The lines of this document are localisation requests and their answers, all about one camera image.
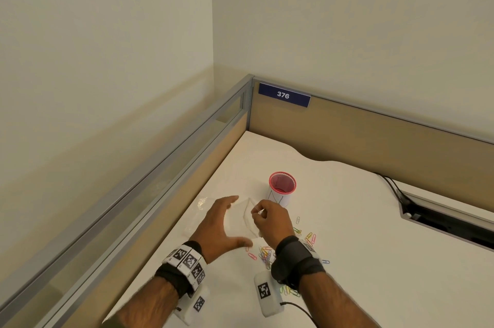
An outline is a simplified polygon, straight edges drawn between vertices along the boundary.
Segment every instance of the white desk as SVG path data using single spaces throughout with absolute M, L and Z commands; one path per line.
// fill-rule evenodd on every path
M 257 202 L 267 196 L 269 175 L 280 170 L 297 180 L 287 208 L 294 226 L 302 230 L 302 237 L 310 231 L 317 234 L 315 249 L 330 260 L 326 270 L 380 325 L 494 326 L 494 252 L 402 219 L 388 185 L 373 173 L 339 162 L 313 161 L 286 144 L 246 132 L 199 196 L 237 194 L 239 202 L 248 197 Z M 494 221 L 491 212 L 430 195 Z M 183 231 L 193 209 L 190 206 L 181 217 L 108 316 L 151 278 L 172 249 L 188 239 Z M 300 223 L 295 225 L 297 216 Z M 254 240 L 255 255 L 260 245 L 265 245 L 262 238 Z M 271 318 L 262 316 L 253 277 L 264 269 L 261 260 L 252 260 L 244 249 L 209 265 L 205 282 L 211 299 L 194 326 L 311 326 L 293 306 Z M 296 296 L 284 300 L 305 307 Z M 173 315 L 165 326 L 185 327 Z

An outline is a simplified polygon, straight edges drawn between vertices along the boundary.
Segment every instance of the hand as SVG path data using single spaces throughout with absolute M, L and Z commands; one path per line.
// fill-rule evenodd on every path
M 267 244 L 275 250 L 283 239 L 295 235 L 286 208 L 271 200 L 260 201 L 250 213 Z
M 213 206 L 190 237 L 201 245 L 206 263 L 211 263 L 228 251 L 240 247 L 252 247 L 252 241 L 245 237 L 227 237 L 223 221 L 228 208 L 239 198 L 238 195 L 226 196 L 214 201 Z

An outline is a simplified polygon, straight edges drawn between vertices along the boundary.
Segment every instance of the forearm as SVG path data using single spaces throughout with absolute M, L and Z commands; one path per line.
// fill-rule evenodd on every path
M 320 328 L 379 327 L 326 273 L 302 276 L 299 290 Z
M 161 277 L 153 277 L 118 312 L 125 328 L 162 328 L 178 304 L 175 288 Z

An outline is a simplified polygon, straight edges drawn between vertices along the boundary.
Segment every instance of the tan fabric panel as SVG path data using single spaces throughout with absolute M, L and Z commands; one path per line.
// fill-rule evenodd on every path
M 258 85 L 250 131 L 494 212 L 494 145 L 315 97 L 295 106 Z
M 115 302 L 240 139 L 245 132 L 246 122 L 247 115 L 244 115 L 182 185 L 168 206 L 158 214 L 98 286 L 91 291 L 63 325 L 64 328 L 98 327 L 101 324 Z

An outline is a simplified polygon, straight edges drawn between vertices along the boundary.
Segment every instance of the cubicle partition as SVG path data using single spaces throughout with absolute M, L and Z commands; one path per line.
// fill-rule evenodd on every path
M 259 94 L 261 82 L 297 92 L 247 75 L 99 202 L 72 240 L 0 283 L 0 326 L 98 326 L 246 130 L 494 212 L 494 144 L 310 93 L 298 106 Z M 66 289 L 53 293 L 64 273 Z

